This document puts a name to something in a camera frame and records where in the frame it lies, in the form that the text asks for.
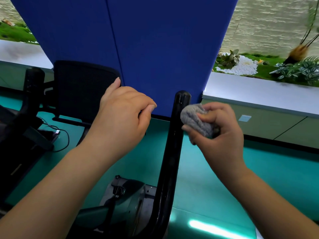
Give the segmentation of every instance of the person's left arm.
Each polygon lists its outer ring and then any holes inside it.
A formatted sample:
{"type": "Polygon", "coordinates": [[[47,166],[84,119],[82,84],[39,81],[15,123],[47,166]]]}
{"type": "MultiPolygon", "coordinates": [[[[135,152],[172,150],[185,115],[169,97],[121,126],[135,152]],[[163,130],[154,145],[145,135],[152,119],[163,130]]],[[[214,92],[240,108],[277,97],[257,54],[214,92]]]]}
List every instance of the person's left arm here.
{"type": "Polygon", "coordinates": [[[156,107],[148,96],[119,86],[117,79],[106,90],[82,143],[0,220],[0,238],[66,237],[93,186],[141,141],[156,107]]]}

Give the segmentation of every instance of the forearm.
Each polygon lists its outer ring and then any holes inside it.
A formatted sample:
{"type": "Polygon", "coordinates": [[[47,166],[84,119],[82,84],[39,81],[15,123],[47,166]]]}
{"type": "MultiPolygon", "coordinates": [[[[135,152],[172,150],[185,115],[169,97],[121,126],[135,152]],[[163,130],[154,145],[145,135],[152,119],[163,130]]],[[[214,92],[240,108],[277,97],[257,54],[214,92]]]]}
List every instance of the forearm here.
{"type": "Polygon", "coordinates": [[[0,238],[65,238],[79,209],[111,164],[81,145],[71,150],[2,220],[0,238]]]}
{"type": "Polygon", "coordinates": [[[319,227],[252,171],[227,187],[265,239],[319,238],[319,227]]]}

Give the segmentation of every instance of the person's left hand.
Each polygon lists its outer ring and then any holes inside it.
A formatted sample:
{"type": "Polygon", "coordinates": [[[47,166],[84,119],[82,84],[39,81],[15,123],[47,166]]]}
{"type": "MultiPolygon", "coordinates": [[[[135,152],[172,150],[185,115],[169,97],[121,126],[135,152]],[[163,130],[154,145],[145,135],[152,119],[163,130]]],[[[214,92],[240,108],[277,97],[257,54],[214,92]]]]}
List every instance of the person's left hand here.
{"type": "Polygon", "coordinates": [[[119,78],[107,88],[99,112],[80,146],[101,162],[114,164],[143,138],[156,103],[132,87],[120,87],[119,78]]]}

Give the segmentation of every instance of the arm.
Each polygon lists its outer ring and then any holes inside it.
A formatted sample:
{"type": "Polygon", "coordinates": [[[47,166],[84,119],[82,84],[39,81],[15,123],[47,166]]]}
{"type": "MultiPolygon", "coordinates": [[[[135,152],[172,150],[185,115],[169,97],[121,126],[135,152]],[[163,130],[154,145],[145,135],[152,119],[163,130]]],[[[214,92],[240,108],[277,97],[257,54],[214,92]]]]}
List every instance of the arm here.
{"type": "Polygon", "coordinates": [[[143,138],[155,102],[117,79],[82,143],[0,220],[0,238],[65,238],[101,176],[143,138]]]}
{"type": "Polygon", "coordinates": [[[240,202],[265,239],[315,239],[319,238],[319,227],[282,198],[253,171],[243,159],[244,138],[235,113],[229,105],[212,102],[203,105],[209,110],[198,114],[204,122],[216,123],[221,135],[208,139],[188,126],[192,144],[204,154],[217,177],[240,202]]]}

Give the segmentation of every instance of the power cord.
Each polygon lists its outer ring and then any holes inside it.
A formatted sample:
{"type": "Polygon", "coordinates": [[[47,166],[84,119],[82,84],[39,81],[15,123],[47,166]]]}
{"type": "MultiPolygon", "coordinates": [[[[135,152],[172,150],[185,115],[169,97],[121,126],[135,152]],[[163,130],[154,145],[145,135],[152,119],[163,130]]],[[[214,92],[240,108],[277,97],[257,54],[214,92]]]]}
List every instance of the power cord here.
{"type": "Polygon", "coordinates": [[[66,133],[66,135],[68,136],[68,144],[67,144],[64,148],[61,148],[61,149],[59,149],[59,150],[52,151],[52,152],[53,152],[53,153],[57,153],[57,152],[60,152],[60,151],[62,151],[62,150],[64,150],[64,149],[66,149],[66,148],[69,146],[69,144],[70,144],[70,136],[69,136],[69,133],[68,133],[66,130],[64,130],[64,129],[58,128],[57,126],[48,124],[47,121],[44,120],[42,117],[39,117],[39,116],[37,116],[37,117],[40,118],[40,119],[43,121],[43,124],[44,124],[44,125],[47,125],[48,127],[52,128],[52,129],[55,129],[55,130],[57,130],[57,131],[64,131],[64,132],[66,133]]]}

